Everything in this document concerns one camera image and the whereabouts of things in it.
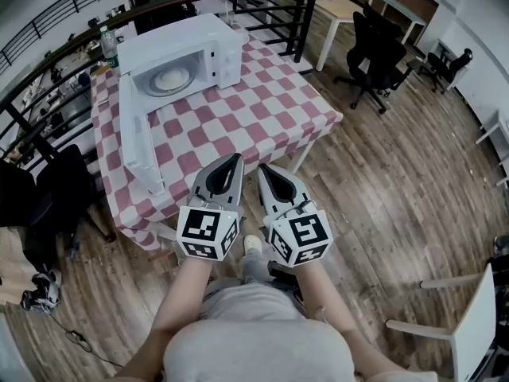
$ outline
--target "shoe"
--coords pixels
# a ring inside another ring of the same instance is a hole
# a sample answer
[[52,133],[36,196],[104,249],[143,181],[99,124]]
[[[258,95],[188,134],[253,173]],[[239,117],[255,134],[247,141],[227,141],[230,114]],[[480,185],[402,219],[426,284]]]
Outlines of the shoe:
[[244,238],[244,253],[259,253],[262,254],[262,240],[256,235],[247,235]]

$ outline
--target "checkered tablecloth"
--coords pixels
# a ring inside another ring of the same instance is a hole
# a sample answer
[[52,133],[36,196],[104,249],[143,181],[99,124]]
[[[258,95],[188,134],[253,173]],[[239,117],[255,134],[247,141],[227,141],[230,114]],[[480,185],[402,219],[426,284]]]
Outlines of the checkered tablecloth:
[[95,144],[107,200],[117,228],[142,248],[160,247],[159,223],[185,203],[202,167],[238,152],[249,173],[327,134],[343,118],[260,40],[251,36],[242,62],[239,84],[210,88],[149,114],[166,188],[159,196],[122,163],[117,77],[107,70],[91,78]]

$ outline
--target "cable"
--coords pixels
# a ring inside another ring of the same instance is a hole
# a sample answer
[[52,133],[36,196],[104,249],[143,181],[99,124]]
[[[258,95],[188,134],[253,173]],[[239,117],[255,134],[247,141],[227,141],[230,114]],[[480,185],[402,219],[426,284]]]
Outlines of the cable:
[[101,361],[107,362],[108,364],[112,364],[114,366],[118,366],[119,368],[123,368],[120,364],[117,364],[116,362],[106,360],[102,357],[100,357],[98,354],[96,354],[90,345],[90,342],[87,341],[87,339],[83,336],[83,334],[78,333],[74,329],[68,330],[63,325],[60,324],[60,322],[53,317],[51,312],[45,311],[49,317],[53,319],[53,321],[63,330],[65,331],[65,337],[72,343],[78,345],[84,352],[92,354],[94,357],[100,359]]

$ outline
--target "plastic bottle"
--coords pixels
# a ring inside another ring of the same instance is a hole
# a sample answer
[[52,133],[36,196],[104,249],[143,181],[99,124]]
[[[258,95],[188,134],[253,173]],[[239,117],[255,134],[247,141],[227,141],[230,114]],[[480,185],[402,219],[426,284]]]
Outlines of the plastic bottle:
[[119,67],[119,55],[117,54],[117,37],[115,31],[108,30],[104,25],[101,27],[101,47],[103,48],[104,58],[110,65],[110,68]]

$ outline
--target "microwave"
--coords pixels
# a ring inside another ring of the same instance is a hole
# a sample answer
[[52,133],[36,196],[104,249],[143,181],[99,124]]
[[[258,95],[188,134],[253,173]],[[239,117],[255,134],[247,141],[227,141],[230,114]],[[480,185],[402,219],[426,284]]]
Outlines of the microwave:
[[151,193],[164,193],[165,183],[147,115],[204,89],[240,82],[242,43],[241,34],[203,14],[119,44],[122,160]]

